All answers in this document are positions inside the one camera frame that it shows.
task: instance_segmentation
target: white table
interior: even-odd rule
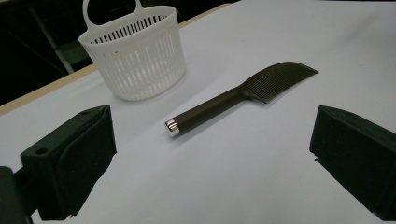
[[[229,5],[180,30],[187,72],[158,97],[122,101],[93,71],[0,117],[0,164],[16,172],[30,145],[111,105],[118,154],[63,223],[382,223],[314,161],[309,142],[319,105],[396,133],[395,12],[380,2]],[[269,105],[244,102],[180,137],[165,132],[166,120],[285,61],[319,74]]]

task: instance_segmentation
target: silver end cap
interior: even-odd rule
[[[177,127],[177,123],[173,119],[169,119],[165,122],[165,128],[171,137],[176,136],[180,133],[180,130]]]

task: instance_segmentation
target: dark green comb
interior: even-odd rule
[[[268,103],[281,92],[318,71],[301,63],[277,63],[244,83],[165,122],[171,136],[185,133],[246,99]]]

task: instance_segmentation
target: dark background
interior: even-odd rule
[[[175,7],[178,22],[233,2],[236,0],[141,0],[144,7]],[[89,16],[102,24],[131,13],[134,7],[134,0],[91,0]],[[49,35],[44,35],[39,23]],[[0,0],[0,105],[67,76],[55,50],[79,46],[78,37],[86,29],[82,0]],[[77,71],[91,63],[86,58],[71,66]]]

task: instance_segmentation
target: plastic basket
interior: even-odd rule
[[[175,8],[143,8],[135,1],[133,13],[96,25],[84,0],[88,29],[78,39],[113,94],[129,101],[168,90],[185,70]]]

